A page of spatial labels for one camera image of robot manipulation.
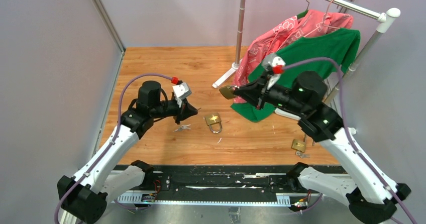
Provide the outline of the large brass padlock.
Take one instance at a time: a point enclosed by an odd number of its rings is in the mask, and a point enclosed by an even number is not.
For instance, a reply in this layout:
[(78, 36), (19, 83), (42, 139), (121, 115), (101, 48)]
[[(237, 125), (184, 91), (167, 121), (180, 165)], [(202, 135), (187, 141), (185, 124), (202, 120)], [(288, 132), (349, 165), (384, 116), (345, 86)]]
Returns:
[(219, 92), (225, 99), (230, 100), (237, 97), (237, 95), (235, 95), (235, 90), (237, 89), (239, 89), (239, 87), (236, 85), (227, 85), (219, 88)]

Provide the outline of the small brass padlock with key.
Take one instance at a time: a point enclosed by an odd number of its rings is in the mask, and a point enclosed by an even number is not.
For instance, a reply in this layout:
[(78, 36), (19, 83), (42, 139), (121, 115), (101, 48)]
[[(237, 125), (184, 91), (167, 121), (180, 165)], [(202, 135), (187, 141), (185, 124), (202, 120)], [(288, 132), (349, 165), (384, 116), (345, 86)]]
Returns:
[(303, 140), (293, 139), (291, 143), (291, 149), (295, 150), (295, 154), (300, 158), (309, 158), (310, 154), (306, 154), (307, 147), (307, 134), (304, 134)]

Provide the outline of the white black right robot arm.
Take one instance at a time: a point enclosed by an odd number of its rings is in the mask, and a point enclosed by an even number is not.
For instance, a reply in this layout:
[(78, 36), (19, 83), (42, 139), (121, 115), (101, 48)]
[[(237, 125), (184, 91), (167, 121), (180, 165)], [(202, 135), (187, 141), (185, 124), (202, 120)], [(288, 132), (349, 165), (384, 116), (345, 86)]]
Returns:
[(299, 116), (302, 131), (326, 148), (351, 177), (349, 181), (338, 179), (299, 162), (286, 174), (289, 190), (325, 194), (345, 205), (363, 223), (391, 219), (397, 202), (405, 200), (411, 190), (406, 184), (388, 178), (362, 153), (345, 129), (341, 115), (323, 103), (327, 87), (322, 78), (314, 71), (305, 71), (291, 88), (270, 85), (271, 79), (264, 72), (257, 80), (235, 87), (234, 95), (258, 109), (269, 103)]

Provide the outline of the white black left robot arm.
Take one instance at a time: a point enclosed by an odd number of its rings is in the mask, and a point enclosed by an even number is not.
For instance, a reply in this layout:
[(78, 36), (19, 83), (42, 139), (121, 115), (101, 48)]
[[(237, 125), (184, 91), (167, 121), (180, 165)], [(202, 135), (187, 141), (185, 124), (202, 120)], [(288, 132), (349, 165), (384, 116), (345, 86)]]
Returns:
[(108, 204), (133, 187), (149, 190), (154, 184), (153, 167), (137, 160), (124, 174), (109, 178), (118, 161), (153, 126), (156, 120), (174, 118), (176, 124), (194, 116), (198, 110), (187, 97), (187, 83), (173, 79), (171, 99), (161, 100), (165, 91), (157, 81), (145, 81), (138, 97), (121, 114), (114, 132), (100, 150), (72, 177), (57, 182), (60, 208), (84, 223), (96, 223)]

